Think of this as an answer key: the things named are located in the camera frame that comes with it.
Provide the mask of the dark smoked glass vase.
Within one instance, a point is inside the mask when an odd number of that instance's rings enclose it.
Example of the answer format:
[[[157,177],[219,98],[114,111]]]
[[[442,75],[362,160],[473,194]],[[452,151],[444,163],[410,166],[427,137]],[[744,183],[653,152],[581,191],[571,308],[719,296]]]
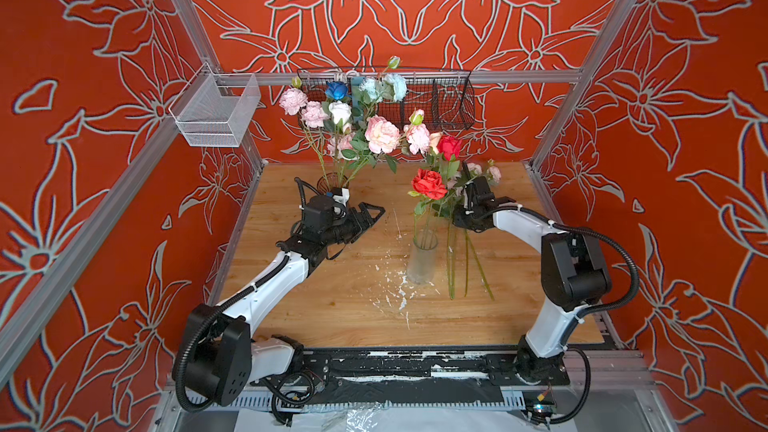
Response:
[[[327,172],[318,179],[315,188],[321,195],[341,196],[347,179],[346,175],[339,175],[337,172]]]

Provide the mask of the small pink flower bunch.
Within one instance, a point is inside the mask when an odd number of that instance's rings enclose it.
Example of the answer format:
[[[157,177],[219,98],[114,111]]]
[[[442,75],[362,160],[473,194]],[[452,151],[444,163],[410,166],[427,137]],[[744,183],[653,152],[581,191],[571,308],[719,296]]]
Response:
[[[446,252],[447,280],[449,297],[456,297],[457,259],[459,250],[464,254],[464,296],[469,292],[470,268],[479,272],[481,284],[491,300],[494,295],[487,280],[479,254],[473,244],[471,234],[481,233],[493,227],[491,211],[508,203],[506,197],[497,198],[493,186],[497,181],[491,170],[483,169],[475,163],[463,162],[458,175],[449,188],[445,217],[448,219],[448,245]]]

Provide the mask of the pink rose bunch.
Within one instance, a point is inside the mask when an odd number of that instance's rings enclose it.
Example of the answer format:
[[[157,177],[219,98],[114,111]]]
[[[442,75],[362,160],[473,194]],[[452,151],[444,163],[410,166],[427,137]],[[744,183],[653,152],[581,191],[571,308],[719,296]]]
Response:
[[[357,159],[348,173],[349,182],[368,166],[374,168],[385,164],[391,172],[396,173],[398,153],[409,157],[426,157],[432,132],[425,119],[426,112],[423,109],[413,110],[403,126],[397,126],[380,115],[368,119],[364,127],[354,134],[352,145],[357,152]]]

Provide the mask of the clear glass vase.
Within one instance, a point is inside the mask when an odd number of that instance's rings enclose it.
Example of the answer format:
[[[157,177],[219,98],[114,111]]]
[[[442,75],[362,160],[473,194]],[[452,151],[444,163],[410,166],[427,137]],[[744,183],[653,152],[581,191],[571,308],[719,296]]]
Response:
[[[437,234],[430,229],[422,229],[414,236],[406,269],[406,277],[410,283],[421,285],[432,281],[438,244]]]

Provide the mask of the white pink rose stem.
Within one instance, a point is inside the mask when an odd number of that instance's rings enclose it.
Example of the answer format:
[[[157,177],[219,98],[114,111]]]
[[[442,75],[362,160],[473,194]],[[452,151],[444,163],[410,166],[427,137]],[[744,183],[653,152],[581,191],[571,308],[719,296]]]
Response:
[[[439,143],[441,140],[441,132],[434,132],[429,135],[429,150],[431,154],[437,155],[439,153]]]

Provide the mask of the blue rose stem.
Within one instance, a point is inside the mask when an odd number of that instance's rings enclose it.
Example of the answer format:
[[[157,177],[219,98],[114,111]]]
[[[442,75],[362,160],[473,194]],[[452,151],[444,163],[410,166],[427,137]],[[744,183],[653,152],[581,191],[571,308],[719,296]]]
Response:
[[[349,96],[349,89],[345,82],[330,81],[326,84],[325,95],[330,101],[344,101]]]

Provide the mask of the white green flower stem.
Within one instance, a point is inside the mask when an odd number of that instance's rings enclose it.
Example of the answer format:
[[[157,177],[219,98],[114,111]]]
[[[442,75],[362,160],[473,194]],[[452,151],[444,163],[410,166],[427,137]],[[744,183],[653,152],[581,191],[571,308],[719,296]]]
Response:
[[[403,102],[408,87],[406,79],[397,73],[401,64],[402,59],[393,55],[381,73],[350,80],[353,109],[360,113],[360,122],[375,116],[381,104]]]

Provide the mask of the pink peony stem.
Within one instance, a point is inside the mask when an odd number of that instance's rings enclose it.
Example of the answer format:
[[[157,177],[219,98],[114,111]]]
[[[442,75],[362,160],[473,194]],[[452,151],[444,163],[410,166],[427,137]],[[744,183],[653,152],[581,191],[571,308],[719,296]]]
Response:
[[[330,119],[323,109],[322,103],[310,100],[301,89],[301,80],[295,76],[291,85],[284,90],[279,98],[279,106],[286,115],[294,116],[298,120],[300,130],[307,140],[310,148],[317,155],[322,171],[321,183],[329,187],[330,178],[325,165],[325,122]]]

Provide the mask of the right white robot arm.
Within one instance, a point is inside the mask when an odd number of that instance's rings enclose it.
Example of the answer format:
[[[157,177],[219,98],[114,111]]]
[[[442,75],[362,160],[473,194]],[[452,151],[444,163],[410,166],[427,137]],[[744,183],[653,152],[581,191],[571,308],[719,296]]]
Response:
[[[452,222],[475,233],[498,229],[540,254],[545,301],[534,325],[521,337],[514,361],[515,374],[527,384],[549,379],[563,365],[567,343],[586,316],[621,308],[639,291],[637,264],[615,240],[589,228],[556,222],[508,197],[497,197],[484,177],[467,182]],[[602,245],[621,256],[630,277],[627,292],[612,302],[603,300],[612,290],[612,280]]]

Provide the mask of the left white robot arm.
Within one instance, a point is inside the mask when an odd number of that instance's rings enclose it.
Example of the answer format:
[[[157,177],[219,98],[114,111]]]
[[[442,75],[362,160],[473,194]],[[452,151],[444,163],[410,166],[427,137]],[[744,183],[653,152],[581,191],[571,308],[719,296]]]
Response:
[[[301,216],[287,239],[277,242],[272,262],[250,282],[216,305],[201,304],[188,316],[172,379],[178,404],[187,412],[227,406],[249,384],[261,384],[271,407],[299,408],[316,393],[316,379],[303,366],[303,347],[285,337],[257,342],[263,320],[296,286],[325,261],[332,246],[359,240],[385,214],[385,208],[349,203],[350,192],[321,192],[297,178]]]

